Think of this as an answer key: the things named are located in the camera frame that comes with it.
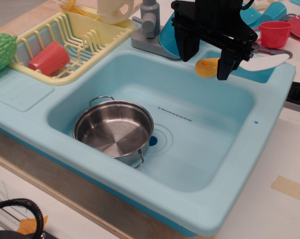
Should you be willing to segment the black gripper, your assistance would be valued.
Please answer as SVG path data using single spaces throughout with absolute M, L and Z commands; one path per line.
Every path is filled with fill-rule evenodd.
M 240 11 L 250 5 L 243 5 L 241 0 L 173 1 L 172 25 L 180 58 L 190 60 L 198 52 L 200 41 L 205 41 L 222 50 L 217 79 L 227 80 L 242 60 L 249 61 L 253 55 L 257 35 L 240 16 Z

